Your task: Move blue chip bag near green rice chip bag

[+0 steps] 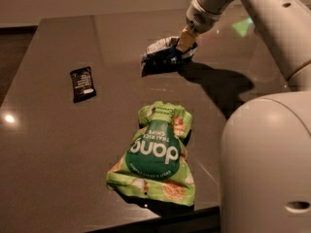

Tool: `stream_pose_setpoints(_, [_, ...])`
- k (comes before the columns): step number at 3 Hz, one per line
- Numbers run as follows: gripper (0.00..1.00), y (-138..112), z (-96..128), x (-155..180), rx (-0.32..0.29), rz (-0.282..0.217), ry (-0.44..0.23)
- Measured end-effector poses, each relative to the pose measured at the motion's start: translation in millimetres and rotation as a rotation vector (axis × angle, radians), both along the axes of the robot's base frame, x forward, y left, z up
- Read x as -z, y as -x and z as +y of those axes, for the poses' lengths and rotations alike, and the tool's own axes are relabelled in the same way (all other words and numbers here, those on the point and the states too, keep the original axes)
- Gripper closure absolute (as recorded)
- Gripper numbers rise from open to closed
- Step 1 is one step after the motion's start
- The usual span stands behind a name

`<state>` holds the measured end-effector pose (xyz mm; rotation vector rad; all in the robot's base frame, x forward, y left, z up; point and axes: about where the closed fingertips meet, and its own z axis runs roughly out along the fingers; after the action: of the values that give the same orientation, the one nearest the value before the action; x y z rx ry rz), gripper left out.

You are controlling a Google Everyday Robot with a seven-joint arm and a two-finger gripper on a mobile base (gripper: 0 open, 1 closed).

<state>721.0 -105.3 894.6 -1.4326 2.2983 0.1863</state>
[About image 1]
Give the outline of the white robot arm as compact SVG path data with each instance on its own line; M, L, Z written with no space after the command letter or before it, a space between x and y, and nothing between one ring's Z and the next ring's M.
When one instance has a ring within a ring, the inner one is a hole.
M192 0L179 50L233 0ZM289 91L238 108L220 158L221 233L311 233L311 11L299 0L241 0Z

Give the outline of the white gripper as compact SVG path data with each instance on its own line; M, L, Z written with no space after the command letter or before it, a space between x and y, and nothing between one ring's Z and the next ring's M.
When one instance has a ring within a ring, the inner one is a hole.
M221 14L221 0L192 0L186 14L188 26L183 29L176 49L180 52L190 49L197 34L209 31L218 22Z

